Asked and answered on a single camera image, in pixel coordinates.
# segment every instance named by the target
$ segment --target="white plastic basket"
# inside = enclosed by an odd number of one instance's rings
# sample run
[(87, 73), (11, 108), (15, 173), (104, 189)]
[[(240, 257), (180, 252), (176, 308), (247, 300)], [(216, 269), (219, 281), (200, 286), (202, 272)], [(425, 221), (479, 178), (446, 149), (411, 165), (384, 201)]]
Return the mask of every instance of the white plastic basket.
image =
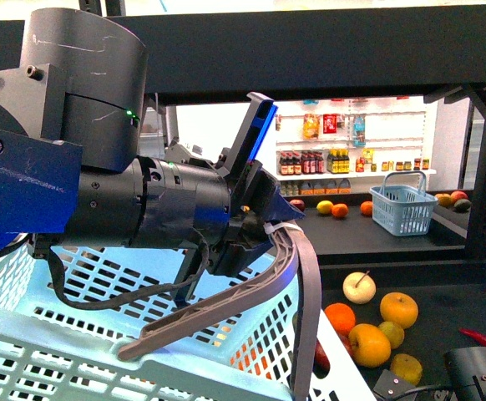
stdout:
[[(421, 175), (417, 189), (408, 185), (386, 185), (392, 175), (405, 174)], [(422, 171), (388, 174), (382, 186), (369, 190), (373, 198), (373, 220), (394, 236), (427, 234), (438, 199), (426, 192), (426, 186), (427, 176)]]
[[(56, 251), (67, 267), (67, 294), (79, 301), (172, 282), (183, 259), (171, 250)], [(192, 302), (254, 277), (271, 262), (263, 256), (236, 279), (205, 275)], [(63, 305), (50, 282), (46, 262), (24, 247), (0, 261), (0, 401), (291, 399), (296, 279), (270, 301), (133, 362), (119, 361), (117, 350), (146, 322), (171, 313), (169, 297), (86, 312)], [(310, 399), (374, 399), (323, 313), (318, 338), (332, 368), (324, 379), (312, 377)]]

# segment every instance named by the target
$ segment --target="basket handle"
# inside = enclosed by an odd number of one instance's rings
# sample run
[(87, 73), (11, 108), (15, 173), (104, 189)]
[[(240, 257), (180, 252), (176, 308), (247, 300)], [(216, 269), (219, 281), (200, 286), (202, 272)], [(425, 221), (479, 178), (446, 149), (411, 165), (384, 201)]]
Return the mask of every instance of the basket handle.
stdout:
[(382, 186), (380, 187), (380, 194), (382, 195), (386, 190), (386, 180), (391, 177), (392, 175), (407, 175), (407, 174), (419, 174), (421, 175), (421, 180), (419, 181), (418, 185), (418, 192), (421, 193), (421, 187), (423, 187), (423, 194), (427, 192), (427, 176), (422, 171), (398, 171), (393, 172), (384, 177), (384, 181), (382, 182)]

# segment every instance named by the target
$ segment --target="avocado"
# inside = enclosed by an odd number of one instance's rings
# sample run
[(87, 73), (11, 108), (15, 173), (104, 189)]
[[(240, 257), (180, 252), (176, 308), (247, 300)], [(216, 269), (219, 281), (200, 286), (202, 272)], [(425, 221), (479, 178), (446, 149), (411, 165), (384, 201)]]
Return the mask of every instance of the avocado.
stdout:
[(471, 208), (471, 202), (467, 199), (459, 199), (454, 204), (454, 211), (465, 213)]

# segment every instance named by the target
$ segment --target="black cable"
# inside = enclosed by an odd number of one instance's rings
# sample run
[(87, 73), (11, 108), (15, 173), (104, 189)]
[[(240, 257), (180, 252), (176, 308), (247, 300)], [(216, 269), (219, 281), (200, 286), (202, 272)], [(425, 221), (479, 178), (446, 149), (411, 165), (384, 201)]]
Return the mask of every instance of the black cable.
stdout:
[(388, 398), (387, 401), (397, 401), (398, 399), (405, 398), (408, 395), (422, 393), (424, 391), (453, 391), (453, 388), (449, 387), (449, 386), (443, 386), (441, 384), (432, 384), (432, 385), (429, 385), (429, 386), (421, 386), (421, 387), (416, 387), (416, 388), (412, 388), (410, 390), (407, 390), (404, 393), (399, 394), (396, 397)]
[(189, 286), (192, 282), (197, 281), (210, 262), (210, 249), (208, 247), (208, 243), (206, 242), (206, 239), (202, 236), (202, 234), (200, 234), (198, 231), (197, 234), (200, 236), (199, 250), (202, 253), (202, 262), (200, 263), (199, 269), (196, 274), (191, 274), (187, 278), (187, 280), (179, 284), (161, 284), (142, 287), (139, 290), (135, 290), (132, 292), (123, 292), (115, 297), (103, 301), (71, 301), (65, 295), (65, 268), (63, 265), (63, 261), (59, 258), (58, 255), (56, 255), (54, 251), (52, 251), (52, 249), (50, 249), (50, 252), (48, 254), (48, 267), (50, 268), (50, 276), (52, 276), (53, 290), (59, 301), (61, 301), (65, 305), (84, 311), (114, 309), (126, 303), (137, 301), (141, 298), (152, 297), (153, 295), (157, 295), (162, 292), (180, 290), (183, 287)]
[(9, 255), (12, 252), (15, 252), (18, 248), (20, 248), (22, 245), (24, 245), (26, 242), (28, 242), (29, 236), (26, 236), (25, 238), (19, 240), (18, 242), (13, 243), (12, 245), (8, 245), (2, 250), (0, 250), (0, 257), (4, 257)]

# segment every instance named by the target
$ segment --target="zip tie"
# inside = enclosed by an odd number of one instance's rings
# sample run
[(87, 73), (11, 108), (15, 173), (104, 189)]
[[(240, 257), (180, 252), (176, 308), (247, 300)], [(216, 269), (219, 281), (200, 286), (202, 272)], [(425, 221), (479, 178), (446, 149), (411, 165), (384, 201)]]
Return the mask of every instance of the zip tie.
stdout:
[(275, 232), (276, 230), (278, 230), (279, 228), (284, 228), (284, 227), (285, 228), (292, 228), (293, 230), (302, 231), (302, 229), (297, 224), (287, 223), (287, 222), (278, 223), (275, 226), (273, 226), (271, 223), (266, 223), (266, 224), (263, 225), (263, 227), (265, 228), (266, 234), (268, 236), (270, 234), (272, 234), (273, 232)]

